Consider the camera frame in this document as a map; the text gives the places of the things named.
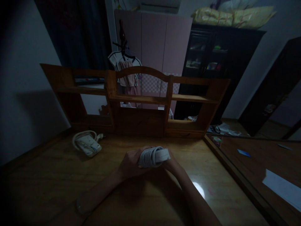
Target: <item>dark wooden cabinet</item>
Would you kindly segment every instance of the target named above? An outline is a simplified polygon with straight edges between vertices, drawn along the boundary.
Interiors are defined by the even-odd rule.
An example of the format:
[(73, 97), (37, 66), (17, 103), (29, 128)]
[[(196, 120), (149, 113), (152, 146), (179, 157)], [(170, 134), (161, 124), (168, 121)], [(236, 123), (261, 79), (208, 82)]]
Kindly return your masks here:
[[(230, 85), (211, 124), (219, 124), (231, 96), (265, 31), (193, 24), (182, 76), (229, 78)], [(206, 95), (208, 87), (181, 84), (179, 94)], [(195, 116), (191, 104), (177, 101), (175, 119)]]

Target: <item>wooden desk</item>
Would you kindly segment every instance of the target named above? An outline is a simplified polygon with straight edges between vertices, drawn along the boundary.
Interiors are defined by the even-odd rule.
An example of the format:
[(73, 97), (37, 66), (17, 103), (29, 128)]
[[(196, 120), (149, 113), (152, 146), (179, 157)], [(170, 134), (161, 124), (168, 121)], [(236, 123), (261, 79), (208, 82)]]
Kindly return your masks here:
[[(272, 225), (300, 225), (301, 213), (262, 183), (266, 169), (301, 187), (301, 143), (207, 134), (206, 143)], [(251, 157), (238, 153), (247, 151)]]
[[(223, 225), (268, 225), (203, 140), (109, 135), (100, 141), (101, 152), (89, 159), (73, 148), (71, 139), (34, 154), (7, 175), (5, 184), (25, 223), (51, 219), (116, 168), (125, 152), (148, 144), (173, 151)], [(182, 192), (164, 169), (121, 184), (85, 222), (128, 224), (192, 225)]]

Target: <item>dark curtain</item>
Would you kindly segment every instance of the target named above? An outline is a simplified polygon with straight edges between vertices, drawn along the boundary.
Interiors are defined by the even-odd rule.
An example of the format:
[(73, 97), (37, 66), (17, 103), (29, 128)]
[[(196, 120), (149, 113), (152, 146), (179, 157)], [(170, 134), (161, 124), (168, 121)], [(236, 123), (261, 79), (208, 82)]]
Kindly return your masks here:
[(35, 0), (62, 66), (109, 69), (104, 1)]

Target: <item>air conditioner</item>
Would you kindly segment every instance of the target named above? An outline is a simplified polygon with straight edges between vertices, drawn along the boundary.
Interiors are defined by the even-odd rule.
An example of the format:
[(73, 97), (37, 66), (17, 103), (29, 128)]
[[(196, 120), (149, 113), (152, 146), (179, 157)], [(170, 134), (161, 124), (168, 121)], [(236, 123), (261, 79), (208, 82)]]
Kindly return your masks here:
[(177, 14), (181, 0), (139, 0), (139, 4), (143, 11)]

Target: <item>white paper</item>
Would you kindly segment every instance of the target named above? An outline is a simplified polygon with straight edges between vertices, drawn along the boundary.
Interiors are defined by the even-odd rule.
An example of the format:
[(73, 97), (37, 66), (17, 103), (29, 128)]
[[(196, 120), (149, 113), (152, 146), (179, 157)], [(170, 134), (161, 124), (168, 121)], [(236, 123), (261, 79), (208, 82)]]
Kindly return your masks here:
[(262, 182), (301, 212), (301, 188), (293, 185), (268, 169), (266, 169), (266, 177)]

